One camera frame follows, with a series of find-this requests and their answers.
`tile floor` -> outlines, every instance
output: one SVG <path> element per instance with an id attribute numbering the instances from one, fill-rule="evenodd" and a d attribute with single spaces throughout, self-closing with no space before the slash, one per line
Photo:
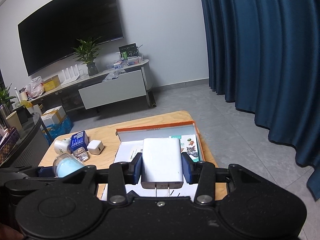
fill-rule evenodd
<path id="1" fill-rule="evenodd" d="M 234 103 L 197 85 L 154 94 L 157 107 L 148 108 L 145 97 L 116 102 L 95 109 L 70 113 L 72 131 L 135 120 L 179 110 L 188 111 L 197 122 L 220 167 L 238 163 L 299 196 L 308 216 L 301 239 L 320 239 L 320 201 L 315 202 L 306 187 L 313 168 L 295 163 L 295 150 L 268 141 L 268 130 L 254 124 L 254 114 L 240 112 Z"/>

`yellow box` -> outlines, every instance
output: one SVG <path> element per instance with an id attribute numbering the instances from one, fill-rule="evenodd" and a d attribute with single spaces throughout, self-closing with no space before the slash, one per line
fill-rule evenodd
<path id="1" fill-rule="evenodd" d="M 54 77 L 48 78 L 46 81 L 43 82 L 43 87 L 46 92 L 55 89 L 57 86 L 59 86 L 60 79 L 58 75 L 55 75 Z"/>

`white charger cube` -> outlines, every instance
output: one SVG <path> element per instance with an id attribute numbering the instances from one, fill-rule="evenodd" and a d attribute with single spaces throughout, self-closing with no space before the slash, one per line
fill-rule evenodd
<path id="1" fill-rule="evenodd" d="M 99 155 L 101 151 L 104 149 L 104 145 L 100 140 L 92 140 L 88 144 L 87 148 L 90 154 Z"/>
<path id="2" fill-rule="evenodd" d="M 180 140 L 143 140 L 141 185 L 147 189 L 181 188 L 183 185 Z"/>

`white cabinet drawer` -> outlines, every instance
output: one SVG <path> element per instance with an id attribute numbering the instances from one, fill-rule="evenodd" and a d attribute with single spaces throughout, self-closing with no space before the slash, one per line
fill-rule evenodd
<path id="1" fill-rule="evenodd" d="M 79 89 L 85 109 L 146 95 L 141 70 L 124 73 L 108 80 Z"/>

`plastic bag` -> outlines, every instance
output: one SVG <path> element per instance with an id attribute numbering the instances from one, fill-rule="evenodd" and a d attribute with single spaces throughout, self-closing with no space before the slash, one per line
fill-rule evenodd
<path id="1" fill-rule="evenodd" d="M 42 95 L 44 87 L 42 85 L 42 78 L 40 76 L 33 78 L 30 83 L 31 86 L 31 97 L 35 98 Z"/>
<path id="2" fill-rule="evenodd" d="M 29 101 L 26 101 L 26 100 L 21 100 L 20 101 L 20 104 L 25 106 L 26 108 L 30 108 L 30 107 L 33 107 L 33 104 L 30 103 Z"/>
<path id="3" fill-rule="evenodd" d="M 61 124 L 51 124 L 47 126 L 47 129 L 52 137 L 52 139 L 57 138 L 60 135 L 67 134 L 71 132 L 73 127 L 73 123 L 70 120 L 69 116 L 66 115 L 65 119 L 62 121 Z M 47 133 L 42 130 L 44 137 L 47 139 L 49 145 L 52 143 L 47 135 Z"/>
<path id="4" fill-rule="evenodd" d="M 30 84 L 26 85 L 26 92 L 31 97 L 31 85 Z"/>
<path id="5" fill-rule="evenodd" d="M 119 75 L 126 73 L 124 69 L 115 69 L 110 71 L 110 73 L 102 80 L 102 82 L 111 80 L 111 79 L 116 79 L 118 78 Z"/>

